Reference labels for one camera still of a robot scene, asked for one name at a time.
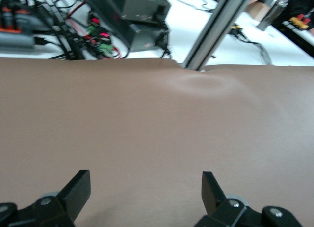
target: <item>white surface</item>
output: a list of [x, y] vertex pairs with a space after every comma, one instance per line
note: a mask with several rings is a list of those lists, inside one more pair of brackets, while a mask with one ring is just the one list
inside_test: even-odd
[[[210, 14], [198, 11], [177, 2], [168, 0], [172, 7], [167, 16], [167, 23], [171, 30], [169, 49], [172, 57], [177, 62], [183, 62], [191, 50], [193, 44], [201, 33]], [[201, 8], [201, 0], [182, 0]], [[208, 8], [214, 8], [215, 3], [210, 2]], [[75, 17], [86, 20], [87, 7], [78, 11]], [[244, 28], [244, 33], [251, 41], [263, 44], [268, 51], [274, 65], [294, 65], [294, 66], [314, 66], [314, 59], [303, 50], [285, 38], [273, 27], [268, 27], [266, 31], [260, 31], [255, 26], [257, 21], [252, 19], [247, 13], [242, 13], [236, 21]], [[119, 40], [114, 39], [114, 43], [125, 53], [125, 47]], [[130, 53], [128, 58], [160, 57], [162, 50], [144, 51]], [[13, 52], [0, 52], [0, 57], [26, 57], [26, 58], [49, 58], [62, 52], [53, 45], [38, 46], [33, 53], [21, 54]], [[216, 59], [210, 59], [207, 65], [213, 64], [264, 64], [260, 51], [252, 44], [242, 43], [227, 35], [215, 51]]]

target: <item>screw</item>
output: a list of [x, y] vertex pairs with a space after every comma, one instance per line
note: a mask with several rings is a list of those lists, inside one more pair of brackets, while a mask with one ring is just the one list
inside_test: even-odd
[[41, 205], [47, 205], [50, 202], [51, 202], [50, 198], [43, 198], [43, 199], [41, 199], [40, 204]]
[[6, 211], [7, 209], [9, 209], [8, 206], [1, 206], [0, 207], [0, 213]]
[[276, 217], [282, 217], [283, 216], [282, 212], [276, 208], [271, 208], [270, 213]]
[[240, 207], [240, 204], [236, 200], [229, 200], [229, 204], [235, 208]]

